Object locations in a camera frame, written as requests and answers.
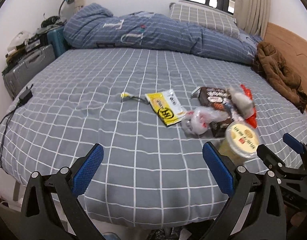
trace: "blue gripper pad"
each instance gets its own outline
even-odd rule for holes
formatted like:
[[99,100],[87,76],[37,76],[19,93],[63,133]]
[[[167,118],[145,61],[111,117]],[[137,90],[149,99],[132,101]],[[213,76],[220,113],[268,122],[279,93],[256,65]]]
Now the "blue gripper pad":
[[71,192],[76,198],[86,192],[103,160],[103,154],[103,147],[98,145],[74,176]]
[[293,149],[298,154],[304,153],[304,147],[301,142],[292,137],[289,133],[285,133],[283,136],[283,141],[287,144],[291,149]]
[[203,158],[221,192],[227,194],[229,197],[233,197],[235,193],[234,179],[217,153],[208,143],[205,143],[203,146]]

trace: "wooden headboard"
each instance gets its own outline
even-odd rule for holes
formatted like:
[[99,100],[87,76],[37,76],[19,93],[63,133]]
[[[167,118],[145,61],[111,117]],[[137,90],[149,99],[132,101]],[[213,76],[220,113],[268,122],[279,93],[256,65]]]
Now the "wooden headboard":
[[264,40],[274,44],[287,63],[301,76],[301,85],[307,94],[307,41],[273,23],[268,23]]

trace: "container lid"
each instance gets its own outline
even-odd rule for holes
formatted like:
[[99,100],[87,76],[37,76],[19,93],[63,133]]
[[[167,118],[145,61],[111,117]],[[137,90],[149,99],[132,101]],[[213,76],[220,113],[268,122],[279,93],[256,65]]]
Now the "container lid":
[[226,139],[237,155],[252,159],[257,156],[259,136],[255,129],[245,122],[233,122],[226,129]]

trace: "metal screw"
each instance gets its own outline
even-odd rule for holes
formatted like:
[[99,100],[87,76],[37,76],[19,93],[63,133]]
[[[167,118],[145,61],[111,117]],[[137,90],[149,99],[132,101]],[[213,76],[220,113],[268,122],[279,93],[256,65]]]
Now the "metal screw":
[[275,174],[273,173],[273,171],[268,171],[268,175],[269,175],[270,177],[273,177]]
[[38,175],[39,175],[39,173],[37,171],[35,171],[31,174],[31,177],[36,178],[36,177],[38,177]]
[[61,173],[61,174],[66,174],[68,171],[69,171],[69,169],[68,169],[67,167],[63,167],[63,168],[60,170],[60,173]]
[[241,173],[246,172],[246,168],[245,168],[244,166],[239,166],[239,167],[237,168],[237,170],[238,170],[239,172],[241,172]]

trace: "brown snack box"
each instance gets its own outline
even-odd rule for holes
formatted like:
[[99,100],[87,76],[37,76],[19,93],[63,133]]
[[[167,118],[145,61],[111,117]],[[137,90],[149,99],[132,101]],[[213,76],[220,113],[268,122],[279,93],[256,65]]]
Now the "brown snack box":
[[227,120],[211,122],[210,127],[214,137],[224,137],[227,127],[234,121],[244,121],[236,106],[230,100],[230,93],[224,89],[201,87],[199,101],[202,106],[212,107],[215,110],[229,114]]

